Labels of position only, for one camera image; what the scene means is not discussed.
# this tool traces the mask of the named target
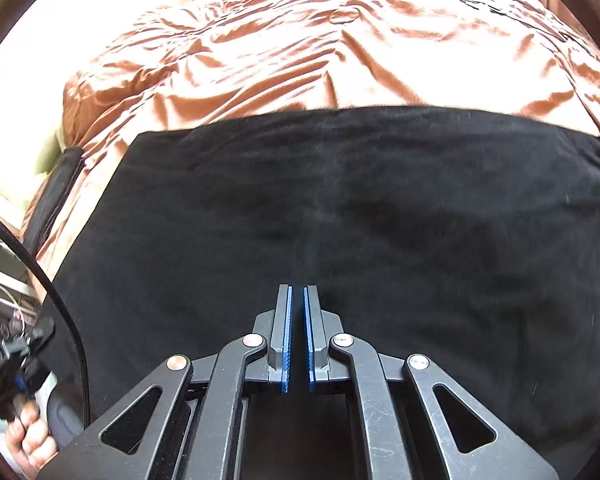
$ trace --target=triangular cutout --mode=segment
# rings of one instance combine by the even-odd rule
[[[438,476],[448,480],[558,480],[544,458],[433,361],[412,356],[402,373],[414,386],[414,400],[427,419],[423,426],[435,441],[436,466],[445,469]]]
[[[433,393],[460,452],[470,453],[496,440],[495,432],[446,386],[434,386]]]
[[[127,455],[134,454],[142,441],[161,394],[162,389],[157,386],[148,390],[102,432],[100,437],[102,442]]]

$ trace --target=finger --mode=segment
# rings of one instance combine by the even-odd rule
[[[40,447],[28,456],[29,463],[36,468],[43,468],[58,452],[58,446],[52,436],[48,436]]]
[[[47,436],[49,436],[49,426],[40,418],[26,430],[26,436],[22,441],[22,449],[30,455],[42,445]]]
[[[22,426],[22,422],[18,418],[11,422],[6,427],[6,433],[4,434],[4,443],[6,448],[11,454],[15,454],[22,447],[22,441],[26,436],[26,431]]]
[[[19,419],[22,421],[22,425],[24,429],[28,428],[31,424],[37,421],[40,418],[40,407],[29,400],[24,407],[22,408],[22,413],[20,413]]]
[[[21,449],[13,455],[13,459],[22,470],[22,473],[24,473],[24,476],[26,476],[29,480],[35,480],[35,477],[38,473],[37,468],[30,464],[28,457]]]

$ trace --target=black cable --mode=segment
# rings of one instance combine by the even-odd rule
[[[84,418],[84,428],[86,429],[90,425],[91,421],[91,406],[90,406],[90,396],[88,390],[88,369],[86,368],[86,352],[84,352],[84,345],[82,344],[82,339],[80,337],[80,333],[78,332],[78,327],[75,325],[73,318],[66,308],[64,301],[60,297],[58,291],[55,289],[49,277],[46,276],[46,273],[42,270],[42,267],[39,266],[35,258],[31,255],[30,252],[26,250],[26,248],[20,243],[20,241],[15,237],[15,235],[10,231],[8,227],[6,227],[0,221],[0,240],[2,240],[6,246],[13,251],[13,253],[25,264],[26,267],[33,273],[33,276],[37,278],[40,284],[44,287],[46,294],[51,298],[51,301],[55,305],[55,308],[64,319],[68,327],[68,332],[70,333],[71,339],[73,339],[73,344],[75,345],[75,350],[78,354],[78,365],[80,367],[80,379],[82,383],[82,403],[83,403],[83,418]]]

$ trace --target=black metal frame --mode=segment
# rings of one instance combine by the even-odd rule
[[[291,295],[253,333],[157,367],[39,473],[39,480],[237,480],[254,394],[288,389]],[[557,480],[554,469],[429,358],[378,353],[304,289],[309,385],[344,393],[357,480]],[[454,414],[451,407],[459,409]],[[478,440],[463,440],[459,428]]]
[[[291,286],[280,285],[275,310],[259,314],[253,333],[219,354],[158,366],[53,458],[39,480],[238,479],[249,396],[287,391],[291,295]],[[149,395],[157,398],[147,406]]]
[[[304,289],[309,384],[346,393],[358,480],[557,480],[553,467],[426,356],[378,353]],[[464,449],[439,388],[490,438]]]

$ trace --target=bedspread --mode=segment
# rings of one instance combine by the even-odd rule
[[[66,144],[85,165],[37,259],[52,278],[142,132],[373,105],[598,136],[600,54],[537,0],[190,0],[148,12],[65,87]]]

